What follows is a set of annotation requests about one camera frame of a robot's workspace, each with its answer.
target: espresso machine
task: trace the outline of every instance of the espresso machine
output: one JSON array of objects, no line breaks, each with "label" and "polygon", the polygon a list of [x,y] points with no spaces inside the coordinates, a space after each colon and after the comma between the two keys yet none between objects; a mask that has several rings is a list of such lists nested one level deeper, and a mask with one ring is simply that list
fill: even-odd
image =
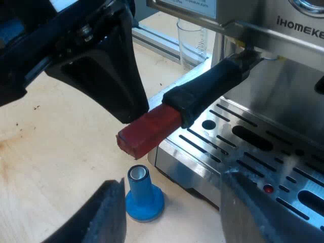
[{"label": "espresso machine", "polygon": [[[212,66],[246,47],[263,56],[190,128],[177,129],[152,150],[150,163],[220,208],[227,242],[322,242],[324,1],[147,5],[216,31]],[[197,67],[170,88],[204,71]]]}]

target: stainless steel panel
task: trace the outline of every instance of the stainless steel panel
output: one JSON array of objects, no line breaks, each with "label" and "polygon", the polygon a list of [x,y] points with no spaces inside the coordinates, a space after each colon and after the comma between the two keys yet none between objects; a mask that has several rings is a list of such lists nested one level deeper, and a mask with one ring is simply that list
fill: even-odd
[{"label": "stainless steel panel", "polygon": [[[228,38],[224,46],[225,56],[241,51]],[[323,76],[324,72],[286,58],[265,60],[224,97],[323,149],[324,95],[314,89]]]}]

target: wooden table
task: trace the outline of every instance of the wooden table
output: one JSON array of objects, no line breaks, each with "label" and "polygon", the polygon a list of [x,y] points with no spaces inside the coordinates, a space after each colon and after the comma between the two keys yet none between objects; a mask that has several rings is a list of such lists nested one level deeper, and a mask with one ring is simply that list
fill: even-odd
[{"label": "wooden table", "polygon": [[[158,25],[159,17],[143,23]],[[182,75],[180,65],[137,44],[134,50],[148,97]],[[1,107],[0,242],[44,240],[103,181],[126,178],[135,164],[149,168],[166,195],[166,208],[150,223],[127,216],[125,242],[225,242],[214,207],[168,180],[146,158],[135,161],[119,150],[115,135],[124,126],[83,93],[44,73],[23,99]]]}]

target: label sticker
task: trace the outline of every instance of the label sticker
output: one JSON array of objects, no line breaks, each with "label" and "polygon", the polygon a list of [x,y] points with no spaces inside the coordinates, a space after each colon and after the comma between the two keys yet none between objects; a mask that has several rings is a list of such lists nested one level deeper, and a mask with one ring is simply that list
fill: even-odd
[{"label": "label sticker", "polygon": [[216,18],[216,0],[160,0],[207,17]]}]

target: blue object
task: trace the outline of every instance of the blue object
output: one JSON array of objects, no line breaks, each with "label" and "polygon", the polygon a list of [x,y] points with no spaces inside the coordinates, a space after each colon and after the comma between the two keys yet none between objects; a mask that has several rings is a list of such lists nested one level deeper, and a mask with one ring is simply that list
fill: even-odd
[{"label": "blue object", "polygon": [[136,165],[128,171],[131,190],[126,196],[126,211],[136,221],[156,219],[164,209],[164,196],[160,188],[151,182],[148,168]]}]

